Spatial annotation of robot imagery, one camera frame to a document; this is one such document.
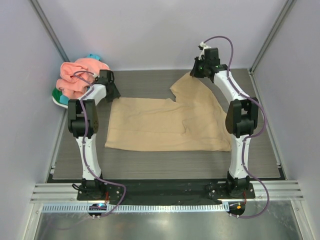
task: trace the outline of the beige cloth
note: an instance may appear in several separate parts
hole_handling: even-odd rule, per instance
[[[189,73],[170,90],[171,99],[127,98],[112,103],[105,147],[143,151],[231,151],[226,113]]]

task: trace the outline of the wall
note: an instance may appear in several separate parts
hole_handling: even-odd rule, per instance
[[[20,240],[62,116],[51,100],[62,60],[28,1],[0,11],[0,238]]]
[[[318,0],[297,1],[255,71],[286,174],[298,180],[314,224],[320,222],[319,8]]]
[[[102,56],[113,70],[190,69],[201,41],[225,35],[233,68],[252,66],[286,0],[39,0],[71,61]],[[212,41],[224,63],[230,46]]]

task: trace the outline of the blue cloth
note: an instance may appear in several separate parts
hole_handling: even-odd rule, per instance
[[[98,61],[100,61],[100,57],[98,55],[95,54],[89,54],[88,56],[86,56],[87,58],[91,58],[91,59],[97,59]]]
[[[59,102],[60,102],[61,104],[64,104],[64,105],[68,105],[69,98],[68,98],[67,96],[65,96],[65,95],[62,94],[62,95],[60,96]]]

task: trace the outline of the pile of clothes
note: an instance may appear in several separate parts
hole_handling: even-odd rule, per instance
[[[68,108],[69,99],[82,97],[89,84],[80,80],[74,73],[77,71],[89,71],[99,75],[100,70],[110,70],[109,66],[100,61],[100,57],[89,54],[85,58],[79,58],[75,62],[64,62],[60,68],[60,77],[56,81],[56,87],[52,91],[52,100],[55,104]],[[87,72],[78,73],[77,76],[84,78],[89,83],[95,81],[92,74]]]

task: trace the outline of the pink towel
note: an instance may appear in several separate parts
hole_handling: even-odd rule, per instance
[[[94,74],[99,74],[100,69],[109,70],[110,68],[105,63],[93,58],[79,58],[75,62],[64,62],[60,68],[60,79],[56,81],[56,88],[62,91],[62,94],[69,99],[77,99],[84,95],[89,86],[86,82],[74,77],[77,71],[89,71]],[[92,83],[95,78],[89,73],[78,73],[88,82]]]

